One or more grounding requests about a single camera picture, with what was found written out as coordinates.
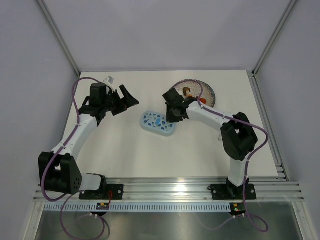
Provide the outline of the light blue lunch box lid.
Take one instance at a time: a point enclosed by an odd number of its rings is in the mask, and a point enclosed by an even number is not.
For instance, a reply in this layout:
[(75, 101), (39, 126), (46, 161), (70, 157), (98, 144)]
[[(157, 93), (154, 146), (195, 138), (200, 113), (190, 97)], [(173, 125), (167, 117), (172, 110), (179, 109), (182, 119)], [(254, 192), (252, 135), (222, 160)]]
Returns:
[(150, 110), (142, 114), (140, 118), (140, 126), (148, 132), (164, 137), (171, 136), (176, 128), (175, 123), (167, 122), (165, 114)]

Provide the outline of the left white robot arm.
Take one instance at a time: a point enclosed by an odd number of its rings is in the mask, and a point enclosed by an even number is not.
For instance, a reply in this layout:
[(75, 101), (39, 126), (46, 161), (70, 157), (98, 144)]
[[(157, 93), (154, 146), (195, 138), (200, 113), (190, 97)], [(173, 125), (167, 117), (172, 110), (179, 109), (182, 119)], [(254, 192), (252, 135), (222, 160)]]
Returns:
[(103, 199), (110, 195), (106, 177), (95, 173), (81, 173), (77, 158), (90, 135), (99, 127), (107, 113), (113, 116), (139, 104), (120, 85), (123, 96), (109, 85), (96, 82), (90, 86), (89, 95), (82, 106), (75, 107), (76, 122), (71, 132), (50, 152), (42, 152), (38, 157), (41, 192), (49, 202), (57, 202), (60, 197), (51, 198), (48, 191), (67, 195), (88, 194), (91, 198)]

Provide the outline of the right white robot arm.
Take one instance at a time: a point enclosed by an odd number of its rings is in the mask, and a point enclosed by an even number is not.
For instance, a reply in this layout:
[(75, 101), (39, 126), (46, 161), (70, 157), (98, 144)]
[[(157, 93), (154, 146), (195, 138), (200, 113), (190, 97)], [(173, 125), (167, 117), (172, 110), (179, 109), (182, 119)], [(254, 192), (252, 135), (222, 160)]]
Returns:
[(226, 183), (213, 183), (207, 187), (213, 200), (255, 200), (255, 187), (249, 183), (245, 172), (248, 156), (255, 149), (258, 137), (249, 125), (247, 116), (239, 112), (234, 116), (213, 114), (213, 109), (200, 106), (198, 98), (184, 98), (176, 89), (167, 91), (163, 98), (166, 104), (166, 120), (179, 123), (184, 119), (201, 122), (221, 134), (223, 149), (230, 157), (229, 174)]

